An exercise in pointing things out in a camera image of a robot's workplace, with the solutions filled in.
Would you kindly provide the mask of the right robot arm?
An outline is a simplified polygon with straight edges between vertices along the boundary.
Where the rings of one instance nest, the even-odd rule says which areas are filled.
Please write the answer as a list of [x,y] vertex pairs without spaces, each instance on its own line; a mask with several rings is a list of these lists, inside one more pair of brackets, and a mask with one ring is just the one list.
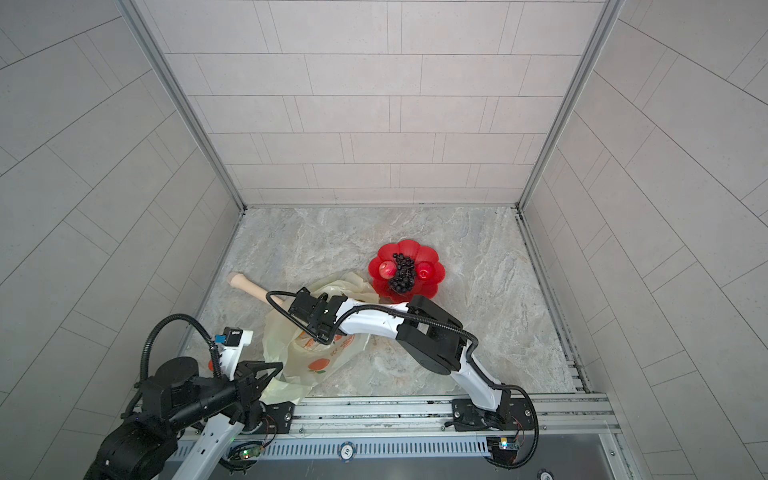
[[313,296],[303,288],[286,308],[275,309],[311,339],[329,345],[338,335],[393,339],[423,368],[451,377],[469,395],[486,428],[533,427],[524,390],[493,378],[476,360],[476,336],[432,300],[416,295],[401,304],[363,303],[344,295]]

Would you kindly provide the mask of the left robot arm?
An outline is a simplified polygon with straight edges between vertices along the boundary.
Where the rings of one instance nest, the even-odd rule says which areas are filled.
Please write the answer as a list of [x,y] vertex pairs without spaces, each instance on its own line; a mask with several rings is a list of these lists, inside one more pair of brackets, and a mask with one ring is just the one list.
[[193,479],[209,476],[236,436],[259,426],[261,393],[282,369],[280,362],[241,361],[228,379],[200,376],[191,357],[165,362],[140,386],[141,411],[127,413],[107,435],[85,477],[153,479],[177,451],[179,434],[200,422],[200,445],[179,471]]

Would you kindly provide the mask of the black grape bunch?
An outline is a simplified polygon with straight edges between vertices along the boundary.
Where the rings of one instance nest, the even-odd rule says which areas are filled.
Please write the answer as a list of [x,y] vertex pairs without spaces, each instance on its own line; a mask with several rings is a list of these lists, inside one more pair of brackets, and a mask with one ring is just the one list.
[[389,280],[390,289],[397,295],[405,296],[410,293],[416,283],[415,261],[402,253],[395,253],[393,261],[398,266],[397,275]]

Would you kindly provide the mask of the pink strawberry fruit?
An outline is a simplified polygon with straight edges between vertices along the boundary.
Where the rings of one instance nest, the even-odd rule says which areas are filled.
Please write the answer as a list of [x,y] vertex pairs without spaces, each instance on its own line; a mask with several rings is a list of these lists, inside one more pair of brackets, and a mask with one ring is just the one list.
[[398,266],[392,260],[382,261],[378,267],[379,275],[382,279],[390,280],[397,275]]

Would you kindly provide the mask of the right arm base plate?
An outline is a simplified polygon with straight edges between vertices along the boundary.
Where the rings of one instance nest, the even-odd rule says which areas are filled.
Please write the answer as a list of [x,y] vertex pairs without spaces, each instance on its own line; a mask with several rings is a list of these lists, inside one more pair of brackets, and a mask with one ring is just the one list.
[[495,411],[477,407],[470,399],[451,402],[452,418],[445,424],[456,431],[534,431],[531,403],[521,397],[502,400]]

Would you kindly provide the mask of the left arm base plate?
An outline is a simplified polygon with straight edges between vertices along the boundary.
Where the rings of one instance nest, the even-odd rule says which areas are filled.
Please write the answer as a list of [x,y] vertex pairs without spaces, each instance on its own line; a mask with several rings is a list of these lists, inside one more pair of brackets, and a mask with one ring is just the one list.
[[257,423],[250,433],[262,436],[281,435],[290,432],[296,405],[286,401],[276,404],[260,403],[257,409]]

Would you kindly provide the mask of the cream plastic fruit bag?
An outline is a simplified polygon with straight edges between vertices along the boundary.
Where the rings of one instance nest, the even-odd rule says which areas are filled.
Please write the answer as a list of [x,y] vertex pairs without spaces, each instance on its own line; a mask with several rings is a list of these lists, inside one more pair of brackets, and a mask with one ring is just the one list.
[[[332,274],[311,284],[315,297],[345,295],[362,303],[377,303],[379,295],[373,286],[355,271]],[[280,362],[283,369],[269,382],[261,394],[267,405],[283,402],[299,403],[337,370],[365,350],[368,334],[337,334],[329,345],[311,339],[308,334],[276,311],[264,320],[262,347],[266,362]]]

